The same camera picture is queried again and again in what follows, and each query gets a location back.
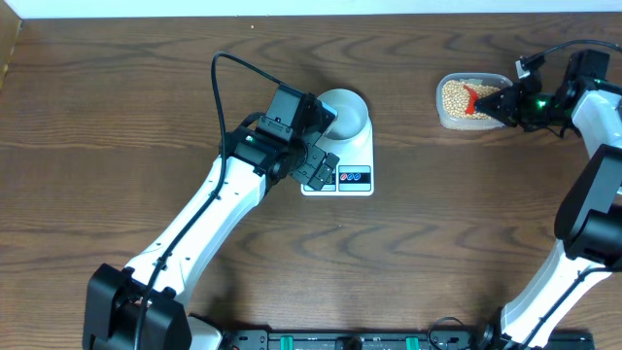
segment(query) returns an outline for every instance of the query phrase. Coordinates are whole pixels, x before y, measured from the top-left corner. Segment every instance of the plastic container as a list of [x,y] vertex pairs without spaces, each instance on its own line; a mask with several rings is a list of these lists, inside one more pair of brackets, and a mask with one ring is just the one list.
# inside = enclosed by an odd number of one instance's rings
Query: plastic container
[[496,120],[469,120],[452,117],[443,107],[443,86],[449,81],[479,84],[495,88],[507,88],[512,86],[512,81],[500,74],[491,73],[454,73],[443,78],[436,88],[436,109],[440,116],[440,123],[455,130],[490,130],[504,127],[505,124]]

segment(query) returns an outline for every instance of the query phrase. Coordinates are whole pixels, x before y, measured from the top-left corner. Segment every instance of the black base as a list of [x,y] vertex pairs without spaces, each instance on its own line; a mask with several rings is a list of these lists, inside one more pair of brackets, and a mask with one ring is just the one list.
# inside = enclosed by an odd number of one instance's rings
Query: black base
[[[433,331],[431,340],[441,350],[469,349],[472,333]],[[596,347],[589,333],[556,333],[551,335],[548,345],[544,348],[544,350],[594,349]],[[435,350],[435,348],[428,341],[426,332],[236,331],[224,333],[220,350]]]

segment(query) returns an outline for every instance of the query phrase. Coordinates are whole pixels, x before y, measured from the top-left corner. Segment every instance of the wood grain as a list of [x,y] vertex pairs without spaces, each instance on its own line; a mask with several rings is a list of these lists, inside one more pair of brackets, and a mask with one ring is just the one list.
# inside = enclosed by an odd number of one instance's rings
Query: wood grain
[[[444,129],[436,85],[460,71],[513,78],[520,54],[621,35],[619,14],[27,22],[0,93],[0,348],[79,348],[92,272],[123,266],[197,190],[220,141],[208,71],[218,50],[304,90],[359,91],[376,193],[307,198],[284,181],[231,234],[189,311],[275,329],[487,319],[543,263],[587,155],[573,135]],[[568,54],[551,55],[548,88]],[[219,69],[228,127],[265,110],[274,87]],[[563,327],[617,349],[621,287],[597,286]]]

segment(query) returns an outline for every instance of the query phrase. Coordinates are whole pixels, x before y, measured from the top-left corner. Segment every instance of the green connector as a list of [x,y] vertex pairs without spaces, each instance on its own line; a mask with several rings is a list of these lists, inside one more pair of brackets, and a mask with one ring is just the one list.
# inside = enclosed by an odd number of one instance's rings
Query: green connector
[[406,338],[406,350],[419,350],[419,338],[417,337],[410,337],[410,338]]
[[293,336],[281,336],[281,350],[294,350]]

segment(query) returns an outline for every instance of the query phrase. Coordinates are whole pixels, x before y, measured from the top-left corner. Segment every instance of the digital scale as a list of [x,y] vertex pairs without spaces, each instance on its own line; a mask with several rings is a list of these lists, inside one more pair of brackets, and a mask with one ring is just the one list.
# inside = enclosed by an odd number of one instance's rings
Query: digital scale
[[301,185],[304,195],[369,196],[373,193],[373,127],[363,99],[337,88],[318,97],[337,112],[337,119],[317,146],[339,157],[332,176],[319,191]]

